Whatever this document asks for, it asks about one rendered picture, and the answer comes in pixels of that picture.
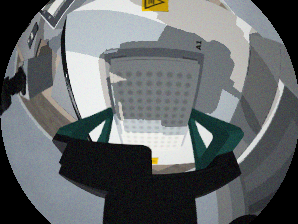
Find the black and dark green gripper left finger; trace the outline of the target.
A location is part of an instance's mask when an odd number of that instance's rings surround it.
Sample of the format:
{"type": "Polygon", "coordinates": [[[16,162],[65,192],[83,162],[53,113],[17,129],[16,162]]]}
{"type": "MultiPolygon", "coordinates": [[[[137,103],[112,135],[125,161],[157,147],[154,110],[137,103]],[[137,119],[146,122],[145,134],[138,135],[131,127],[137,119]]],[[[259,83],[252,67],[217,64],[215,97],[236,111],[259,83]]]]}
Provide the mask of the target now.
{"type": "Polygon", "coordinates": [[[106,120],[97,142],[109,143],[113,117],[112,107],[109,107],[96,114],[60,127],[56,134],[88,140],[88,134],[106,120]]]}

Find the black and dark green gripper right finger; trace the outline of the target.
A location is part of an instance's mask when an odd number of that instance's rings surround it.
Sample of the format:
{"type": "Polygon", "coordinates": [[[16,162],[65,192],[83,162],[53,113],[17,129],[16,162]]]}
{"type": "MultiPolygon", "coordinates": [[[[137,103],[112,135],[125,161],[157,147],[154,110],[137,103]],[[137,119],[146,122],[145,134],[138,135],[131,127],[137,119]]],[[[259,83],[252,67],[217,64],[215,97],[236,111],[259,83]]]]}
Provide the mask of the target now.
{"type": "Polygon", "coordinates": [[[244,132],[240,127],[193,108],[188,121],[188,128],[196,170],[206,168],[216,156],[233,151],[244,136],[244,132]],[[195,121],[207,129],[213,136],[207,148],[199,134],[195,121]]]}

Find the white benchtop lab instrument with lid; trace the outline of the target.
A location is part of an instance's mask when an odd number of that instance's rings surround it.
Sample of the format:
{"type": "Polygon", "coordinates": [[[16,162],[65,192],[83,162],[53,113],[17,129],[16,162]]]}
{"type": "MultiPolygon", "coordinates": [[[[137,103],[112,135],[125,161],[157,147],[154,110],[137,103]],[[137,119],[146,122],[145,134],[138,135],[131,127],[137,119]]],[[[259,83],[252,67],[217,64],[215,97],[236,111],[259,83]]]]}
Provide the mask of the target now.
{"type": "Polygon", "coordinates": [[[285,45],[206,0],[95,0],[67,14],[61,36],[64,77],[77,118],[112,107],[109,143],[124,144],[110,59],[198,61],[192,108],[244,132],[233,150],[241,175],[216,190],[218,224],[258,216],[267,206],[298,139],[298,84],[285,45]]]}

